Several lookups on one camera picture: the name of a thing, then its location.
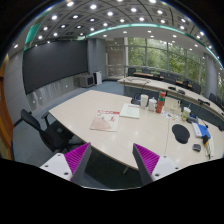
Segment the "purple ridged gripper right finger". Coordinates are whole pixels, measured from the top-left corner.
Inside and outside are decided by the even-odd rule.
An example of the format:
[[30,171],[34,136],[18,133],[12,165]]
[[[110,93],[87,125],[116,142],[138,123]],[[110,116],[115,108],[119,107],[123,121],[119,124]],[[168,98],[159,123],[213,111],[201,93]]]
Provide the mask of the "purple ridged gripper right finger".
[[138,144],[133,144],[132,153],[144,185],[148,185],[180,169],[180,167],[166,155],[159,156]]

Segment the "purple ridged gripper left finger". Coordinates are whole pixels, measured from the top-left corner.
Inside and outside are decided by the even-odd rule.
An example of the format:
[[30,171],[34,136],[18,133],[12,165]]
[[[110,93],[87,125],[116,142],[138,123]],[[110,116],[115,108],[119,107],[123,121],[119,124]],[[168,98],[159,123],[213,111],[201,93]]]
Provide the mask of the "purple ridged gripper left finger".
[[66,154],[55,154],[41,169],[79,185],[91,152],[91,144],[86,143]]

